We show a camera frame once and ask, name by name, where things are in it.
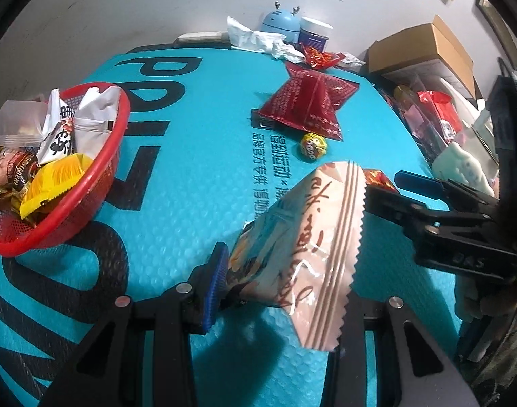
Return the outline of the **red gold candy packet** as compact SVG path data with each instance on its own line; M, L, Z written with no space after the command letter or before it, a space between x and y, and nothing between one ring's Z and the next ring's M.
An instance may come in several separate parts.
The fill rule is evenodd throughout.
M394 183L381 170L364 168L363 172L368 186L375 186L377 188L382 188L387 191L398 193L398 189Z

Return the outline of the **beige brown snack bag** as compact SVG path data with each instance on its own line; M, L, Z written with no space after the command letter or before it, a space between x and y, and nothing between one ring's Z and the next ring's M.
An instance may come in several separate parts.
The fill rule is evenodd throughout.
M229 259L229 292L282 308L301 346L333 351L356 272L365 197L356 163L315 168L244 227Z

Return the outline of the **dark red snack bag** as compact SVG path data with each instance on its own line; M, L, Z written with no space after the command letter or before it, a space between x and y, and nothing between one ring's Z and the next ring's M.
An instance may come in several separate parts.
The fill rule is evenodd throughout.
M264 119L299 131L343 141L337 111L359 84L288 62L289 79L257 110Z

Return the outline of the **white snack packet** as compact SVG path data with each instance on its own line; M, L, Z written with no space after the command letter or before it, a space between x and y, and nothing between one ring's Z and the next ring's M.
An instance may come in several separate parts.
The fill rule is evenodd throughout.
M75 152L74 118L75 110L61 99L60 89L53 89L42 127L42 142L36 153L39 166Z

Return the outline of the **yellow snack packet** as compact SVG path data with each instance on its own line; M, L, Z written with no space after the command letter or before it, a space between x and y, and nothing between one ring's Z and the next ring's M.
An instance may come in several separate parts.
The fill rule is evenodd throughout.
M26 219L40 207L73 188L92 163L93 160L86 154L73 153L42 166L21 200L19 207L21 219Z

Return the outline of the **nutritious cereal snack bag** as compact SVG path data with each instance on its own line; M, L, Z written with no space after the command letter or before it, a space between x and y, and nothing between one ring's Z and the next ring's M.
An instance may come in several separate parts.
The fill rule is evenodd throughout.
M37 149L0 148L0 209L19 214L21 202L39 170Z

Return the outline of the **clear zip bag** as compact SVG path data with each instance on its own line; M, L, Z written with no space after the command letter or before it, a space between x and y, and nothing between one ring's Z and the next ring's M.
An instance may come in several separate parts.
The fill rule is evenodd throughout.
M40 101L7 100L0 109L0 146L38 146L48 104Z

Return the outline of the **pale green plush toy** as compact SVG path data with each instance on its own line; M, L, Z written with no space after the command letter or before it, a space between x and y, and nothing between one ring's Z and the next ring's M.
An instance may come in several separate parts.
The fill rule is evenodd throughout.
M488 196L495 196L479 161L455 141L433 161L431 170L437 179L452 180Z

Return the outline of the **red packet in clutter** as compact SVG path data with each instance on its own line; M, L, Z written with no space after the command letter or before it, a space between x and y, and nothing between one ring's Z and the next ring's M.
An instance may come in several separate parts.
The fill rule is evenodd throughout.
M426 117L431 121L439 136L450 142L462 130L452 98L439 91L418 91L418 99Z

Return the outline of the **teal printed table mat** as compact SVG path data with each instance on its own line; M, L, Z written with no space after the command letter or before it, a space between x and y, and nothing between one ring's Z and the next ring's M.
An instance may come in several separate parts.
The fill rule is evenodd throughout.
M288 79L270 56L222 49L116 55L71 82L122 84L131 115L114 185L94 220L69 245L0 256L0 377L17 405L38 397L75 345L121 293L152 298L186 279L216 241L235 243L317 163L295 132L257 131L258 109ZM334 70L359 89L337 113L343 141L323 161L354 161L394 179L430 176L398 116L363 77ZM452 356L460 321L452 276L413 262L397 225L366 215L354 290L409 304ZM282 310L246 304L207 336L192 336L199 406L319 406L327 354L301 348Z

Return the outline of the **yellow foil candy ball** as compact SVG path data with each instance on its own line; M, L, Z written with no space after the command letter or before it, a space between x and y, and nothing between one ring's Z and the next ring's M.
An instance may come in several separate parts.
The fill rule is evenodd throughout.
M309 160L319 160L327 153L326 139L316 133L307 132L300 142L301 154Z

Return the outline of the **brown cardboard box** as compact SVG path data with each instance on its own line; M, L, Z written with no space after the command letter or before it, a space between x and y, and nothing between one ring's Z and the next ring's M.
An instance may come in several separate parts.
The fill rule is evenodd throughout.
M437 76L464 97L476 96L474 61L439 16L373 43L368 49L368 71L397 83L414 75Z

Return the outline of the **small crumpled white wrapper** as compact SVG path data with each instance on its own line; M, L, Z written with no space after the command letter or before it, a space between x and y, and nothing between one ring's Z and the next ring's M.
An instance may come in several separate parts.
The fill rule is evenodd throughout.
M337 64L338 67L348 69L353 72L358 72L365 65L366 62L351 53L346 53L345 57Z

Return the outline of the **red packet near jar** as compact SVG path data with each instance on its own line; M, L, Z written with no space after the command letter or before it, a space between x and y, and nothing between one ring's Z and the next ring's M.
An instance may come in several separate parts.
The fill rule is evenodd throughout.
M320 52L312 46L303 46L302 50L306 63L314 70L323 71L329 69L346 58L344 53Z

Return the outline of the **red plastic mesh basket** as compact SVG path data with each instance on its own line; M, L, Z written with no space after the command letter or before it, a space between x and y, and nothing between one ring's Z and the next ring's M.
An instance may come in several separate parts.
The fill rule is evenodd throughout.
M128 127L116 84L53 89L46 100L0 108L0 254L68 241L107 197Z

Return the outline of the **white lidded purple jar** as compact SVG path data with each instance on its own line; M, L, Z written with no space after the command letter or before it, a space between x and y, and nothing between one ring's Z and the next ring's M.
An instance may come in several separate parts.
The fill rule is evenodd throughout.
M332 31L333 27L328 23L314 18L301 17L298 43L323 52Z

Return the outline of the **white packet in basket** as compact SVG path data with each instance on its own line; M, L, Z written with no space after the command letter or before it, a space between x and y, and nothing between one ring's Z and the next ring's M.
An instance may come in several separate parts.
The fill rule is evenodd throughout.
M75 111L75 151L94 160L102 150L117 117L120 87L109 86L103 92L89 87Z

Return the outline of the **blue deer humidifier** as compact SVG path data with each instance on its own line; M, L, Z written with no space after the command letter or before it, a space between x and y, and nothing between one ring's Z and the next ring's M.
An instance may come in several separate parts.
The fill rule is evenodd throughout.
M267 13L262 21L260 31L279 33L285 36L286 43L297 43L300 35L300 7L291 10L283 9L279 1L274 3L275 9Z

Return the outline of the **white remote on table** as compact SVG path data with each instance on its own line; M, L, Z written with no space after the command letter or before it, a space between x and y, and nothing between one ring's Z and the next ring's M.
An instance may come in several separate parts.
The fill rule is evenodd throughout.
M229 44L227 31L199 31L181 34L177 37L179 45Z

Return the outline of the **crumpled white tissue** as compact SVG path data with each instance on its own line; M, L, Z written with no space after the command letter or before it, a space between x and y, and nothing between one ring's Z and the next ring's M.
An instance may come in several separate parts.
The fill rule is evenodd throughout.
M265 53L277 60L302 63L305 55L286 44L282 33L252 31L232 17L227 18L227 32L233 48L251 53Z

